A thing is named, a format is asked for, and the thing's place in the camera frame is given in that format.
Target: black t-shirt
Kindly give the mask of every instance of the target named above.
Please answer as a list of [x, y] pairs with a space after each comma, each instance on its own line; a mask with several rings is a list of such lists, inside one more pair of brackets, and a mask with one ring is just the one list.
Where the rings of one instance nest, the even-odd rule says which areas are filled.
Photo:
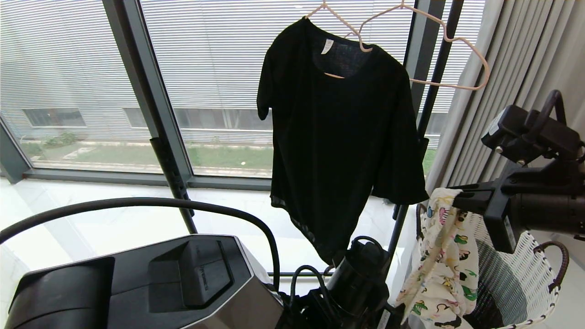
[[347, 249], [370, 193], [395, 204], [428, 198], [408, 73], [366, 47], [301, 18], [268, 49], [258, 88], [260, 119], [272, 108], [272, 206], [329, 264]]

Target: white woven basket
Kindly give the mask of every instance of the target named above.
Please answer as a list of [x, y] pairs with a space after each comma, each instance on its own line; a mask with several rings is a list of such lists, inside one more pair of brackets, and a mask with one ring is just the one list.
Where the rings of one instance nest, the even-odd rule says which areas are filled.
[[475, 238], [480, 253], [478, 300], [470, 316], [482, 328], [494, 328], [489, 324], [496, 323], [492, 322], [495, 317], [500, 317], [499, 323], [508, 324], [498, 329], [528, 328], [545, 321], [559, 299], [560, 281], [568, 265], [566, 248], [555, 242], [542, 247], [554, 244], [563, 252], [563, 266], [557, 280], [544, 252], [535, 252], [539, 244], [530, 233], [521, 235], [513, 254], [497, 252], [483, 217], [470, 214], [468, 219], [476, 223]]

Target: grass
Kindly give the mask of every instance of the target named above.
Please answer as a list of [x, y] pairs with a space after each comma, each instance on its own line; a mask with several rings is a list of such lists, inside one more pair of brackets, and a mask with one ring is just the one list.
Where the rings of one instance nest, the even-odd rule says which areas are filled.
[[[65, 160], [63, 156], [79, 148], [95, 148], [93, 151], [78, 155], [75, 159]], [[39, 160], [123, 163], [128, 165], [157, 165], [154, 150], [150, 146], [129, 145], [82, 145], [73, 143], [67, 146], [47, 148], [38, 143], [23, 143], [22, 149], [29, 156], [40, 156]], [[187, 154], [194, 167], [220, 167], [241, 169], [271, 169], [272, 148], [201, 146], [188, 145]], [[422, 162], [425, 174], [428, 174], [436, 150], [428, 149]]]

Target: white cloth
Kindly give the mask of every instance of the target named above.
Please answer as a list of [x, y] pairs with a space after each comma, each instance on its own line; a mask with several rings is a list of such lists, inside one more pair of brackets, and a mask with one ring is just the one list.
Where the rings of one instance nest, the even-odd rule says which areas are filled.
[[479, 256], [474, 225], [467, 213], [453, 208], [461, 190], [436, 189], [421, 216], [423, 239], [412, 261], [413, 271], [396, 304], [404, 303], [427, 329], [473, 329], [462, 317], [473, 311], [477, 299]]

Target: curtain fold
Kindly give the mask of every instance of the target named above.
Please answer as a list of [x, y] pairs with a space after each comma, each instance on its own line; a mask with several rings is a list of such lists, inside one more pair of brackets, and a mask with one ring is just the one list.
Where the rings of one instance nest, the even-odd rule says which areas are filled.
[[[559, 89], [573, 129], [585, 126], [580, 111], [585, 95], [584, 15], [585, 2], [575, 0], [486, 3], [476, 46], [490, 63], [490, 81], [482, 90], [455, 92], [427, 177], [429, 192], [500, 175], [507, 160], [480, 139], [507, 105], [540, 109], [549, 91]], [[460, 84], [480, 81], [484, 74], [480, 67], [471, 56]]]

